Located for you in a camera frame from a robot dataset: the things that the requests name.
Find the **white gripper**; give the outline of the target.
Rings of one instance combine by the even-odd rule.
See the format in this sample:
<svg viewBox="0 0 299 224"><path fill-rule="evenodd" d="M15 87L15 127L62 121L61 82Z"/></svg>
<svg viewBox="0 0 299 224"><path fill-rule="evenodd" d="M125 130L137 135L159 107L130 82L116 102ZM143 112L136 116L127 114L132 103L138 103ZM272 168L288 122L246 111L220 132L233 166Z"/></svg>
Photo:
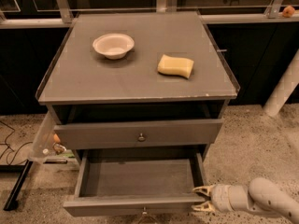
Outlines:
<svg viewBox="0 0 299 224"><path fill-rule="evenodd" d="M220 212L247 211L249 209L247 186L218 184L195 187L192 191L207 197L211 196L211 201L193 205L192 210L195 212L214 212L215 208Z"/></svg>

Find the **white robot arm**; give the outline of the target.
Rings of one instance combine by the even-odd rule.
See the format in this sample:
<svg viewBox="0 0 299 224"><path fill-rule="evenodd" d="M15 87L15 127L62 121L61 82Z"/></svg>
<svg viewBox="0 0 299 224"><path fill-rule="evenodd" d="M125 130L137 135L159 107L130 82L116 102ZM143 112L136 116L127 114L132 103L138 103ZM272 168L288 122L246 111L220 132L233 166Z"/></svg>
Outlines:
<svg viewBox="0 0 299 224"><path fill-rule="evenodd" d="M243 211L255 216L285 217L292 224L299 224L299 202L262 177L251 180L247 186L217 184L192 191L207 197L207 201L193 205L193 211Z"/></svg>

